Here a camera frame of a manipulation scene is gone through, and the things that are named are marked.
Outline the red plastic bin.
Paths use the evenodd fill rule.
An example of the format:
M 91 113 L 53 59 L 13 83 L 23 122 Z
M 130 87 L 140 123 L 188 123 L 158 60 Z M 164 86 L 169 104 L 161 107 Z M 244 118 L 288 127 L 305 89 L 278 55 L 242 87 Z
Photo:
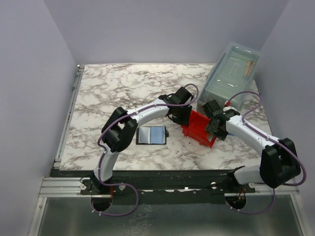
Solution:
M 191 111 L 189 124 L 182 125 L 182 133 L 184 136 L 190 137 L 199 142 L 200 145 L 212 148 L 216 137 L 212 137 L 205 129 L 210 119 L 194 110 Z

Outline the black leather card holder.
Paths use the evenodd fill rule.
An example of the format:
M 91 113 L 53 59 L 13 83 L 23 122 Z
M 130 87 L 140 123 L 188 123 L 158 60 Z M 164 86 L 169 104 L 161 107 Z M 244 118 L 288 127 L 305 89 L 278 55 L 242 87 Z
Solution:
M 136 130 L 136 145 L 166 145 L 168 137 L 165 126 L 141 126 Z

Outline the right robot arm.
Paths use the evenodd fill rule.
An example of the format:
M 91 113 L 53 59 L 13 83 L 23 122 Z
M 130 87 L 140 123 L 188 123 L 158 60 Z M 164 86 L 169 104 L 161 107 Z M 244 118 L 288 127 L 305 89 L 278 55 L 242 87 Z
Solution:
M 280 140 L 258 129 L 234 109 L 211 112 L 206 111 L 210 119 L 206 131 L 220 140 L 228 134 L 241 139 L 261 157 L 260 164 L 251 167 L 239 167 L 226 181 L 227 189 L 233 193 L 243 189 L 244 184 L 262 183 L 277 188 L 301 174 L 301 166 L 292 156 L 296 154 L 294 143 L 286 138 Z

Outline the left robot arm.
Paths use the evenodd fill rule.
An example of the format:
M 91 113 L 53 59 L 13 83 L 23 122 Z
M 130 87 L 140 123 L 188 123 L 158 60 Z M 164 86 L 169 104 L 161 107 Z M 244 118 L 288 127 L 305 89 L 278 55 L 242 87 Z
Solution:
M 101 130 L 97 145 L 103 149 L 97 166 L 91 176 L 91 186 L 98 194 L 104 194 L 109 187 L 119 184 L 109 183 L 119 154 L 132 142 L 136 130 L 155 119 L 168 115 L 175 116 L 176 124 L 188 124 L 192 103 L 196 100 L 186 89 L 174 94 L 164 94 L 153 102 L 139 108 L 114 110 Z

